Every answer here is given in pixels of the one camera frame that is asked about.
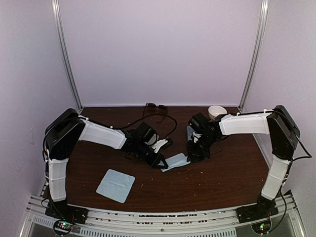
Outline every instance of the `wooden table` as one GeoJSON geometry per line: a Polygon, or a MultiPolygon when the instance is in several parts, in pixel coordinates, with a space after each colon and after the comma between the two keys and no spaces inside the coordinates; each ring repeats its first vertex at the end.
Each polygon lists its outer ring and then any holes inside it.
{"type": "MultiPolygon", "coordinates": [[[[237,108],[227,108],[237,112],[237,108]]],[[[143,107],[85,108],[82,115],[113,126],[127,125],[142,116],[143,107]]],[[[192,115],[206,107],[169,107],[178,121],[171,138],[174,144],[161,152],[166,158],[187,154],[186,127],[192,115]]],[[[160,136],[173,128],[167,118],[145,119],[160,136]]],[[[225,208],[256,201],[268,174],[267,164],[252,135],[233,135],[214,144],[210,159],[162,173],[136,157],[90,142],[78,142],[67,171],[66,190],[70,204],[119,211],[176,212],[225,208]],[[135,182],[125,203],[96,193],[108,169],[134,176],[135,182]]]]}

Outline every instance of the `sunglasses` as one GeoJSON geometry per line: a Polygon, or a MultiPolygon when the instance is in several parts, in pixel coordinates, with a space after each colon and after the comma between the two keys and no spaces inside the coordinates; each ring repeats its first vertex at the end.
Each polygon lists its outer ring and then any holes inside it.
{"type": "Polygon", "coordinates": [[[156,113],[157,112],[157,109],[158,111],[162,111],[163,112],[163,118],[161,121],[158,121],[157,123],[160,123],[163,121],[163,119],[165,118],[165,116],[167,115],[168,113],[168,107],[166,105],[156,105],[154,103],[146,103],[146,106],[144,107],[144,110],[143,110],[143,119],[144,119],[144,116],[145,116],[145,113],[152,110],[153,113],[156,113]]]}

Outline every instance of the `dark wood surface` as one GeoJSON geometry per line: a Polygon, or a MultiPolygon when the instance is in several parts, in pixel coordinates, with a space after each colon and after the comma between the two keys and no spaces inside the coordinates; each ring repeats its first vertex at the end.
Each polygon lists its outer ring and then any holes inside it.
{"type": "MultiPolygon", "coordinates": [[[[227,108],[236,112],[237,108],[227,108]]],[[[85,108],[82,112],[93,120],[113,126],[127,125],[141,117],[142,107],[85,108]]],[[[166,158],[187,154],[186,127],[192,115],[205,107],[169,107],[168,114],[178,121],[170,136],[174,144],[162,153],[166,158]]],[[[173,128],[173,122],[161,117],[147,118],[160,136],[173,128]]],[[[162,173],[136,157],[128,160],[124,152],[90,142],[78,142],[67,171],[67,196],[70,204],[120,211],[175,212],[244,205],[256,201],[268,174],[268,167],[252,135],[233,135],[214,144],[214,154],[162,173]],[[134,176],[135,182],[125,203],[118,203],[96,193],[108,169],[134,176]]]]}

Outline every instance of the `white wall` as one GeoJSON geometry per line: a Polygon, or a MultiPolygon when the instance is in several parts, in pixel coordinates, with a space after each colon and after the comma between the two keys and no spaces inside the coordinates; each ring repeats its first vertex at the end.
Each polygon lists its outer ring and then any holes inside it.
{"type": "Polygon", "coordinates": [[[61,0],[84,106],[237,105],[261,0],[61,0]]]}
{"type": "Polygon", "coordinates": [[[0,235],[14,237],[44,184],[44,129],[76,104],[50,0],[1,0],[0,32],[0,235]]]}
{"type": "MultiPolygon", "coordinates": [[[[308,236],[315,236],[316,213],[316,4],[314,0],[270,1],[266,33],[246,110],[284,105],[315,156],[293,164],[285,188],[293,191],[308,236]]],[[[260,136],[271,154],[270,139],[260,136]]],[[[303,155],[302,149],[296,156],[303,155]]]]}

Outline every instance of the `robotic arm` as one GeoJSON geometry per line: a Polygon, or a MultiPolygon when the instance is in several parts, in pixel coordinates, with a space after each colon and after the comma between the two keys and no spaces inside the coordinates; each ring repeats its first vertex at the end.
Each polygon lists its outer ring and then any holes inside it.
{"type": "Polygon", "coordinates": [[[254,221],[277,214],[275,198],[287,179],[300,131],[284,106],[259,113],[219,115],[210,120],[203,114],[194,115],[189,125],[198,134],[188,141],[188,160],[191,162],[209,158],[209,148],[224,135],[261,133],[270,135],[273,162],[263,189],[254,206],[237,209],[239,222],[254,221]]]}
{"type": "Polygon", "coordinates": [[[144,122],[136,129],[119,130],[92,122],[74,109],[66,110],[45,131],[43,156],[51,197],[46,214],[63,219],[70,217],[77,223],[84,223],[87,210],[68,206],[65,189],[66,166],[77,141],[90,141],[135,153],[153,168],[168,168],[159,150],[172,144],[170,139],[158,141],[157,132],[144,122]]]}

